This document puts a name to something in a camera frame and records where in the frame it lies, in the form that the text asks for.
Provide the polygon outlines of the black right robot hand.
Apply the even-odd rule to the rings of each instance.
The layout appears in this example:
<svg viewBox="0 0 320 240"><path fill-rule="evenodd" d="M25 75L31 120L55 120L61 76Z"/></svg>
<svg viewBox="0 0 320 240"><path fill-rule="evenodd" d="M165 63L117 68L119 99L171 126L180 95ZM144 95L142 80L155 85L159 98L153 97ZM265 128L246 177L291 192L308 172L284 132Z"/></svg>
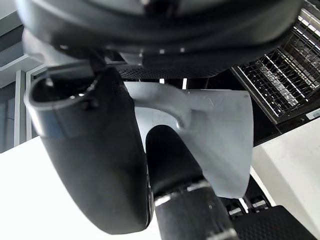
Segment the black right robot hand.
<svg viewBox="0 0 320 240"><path fill-rule="evenodd" d="M301 0L18 0L23 49L47 72L25 92L68 193L100 230L157 218L163 240L236 240L221 198L250 177L253 111L242 91L187 92L278 47Z"/></svg>

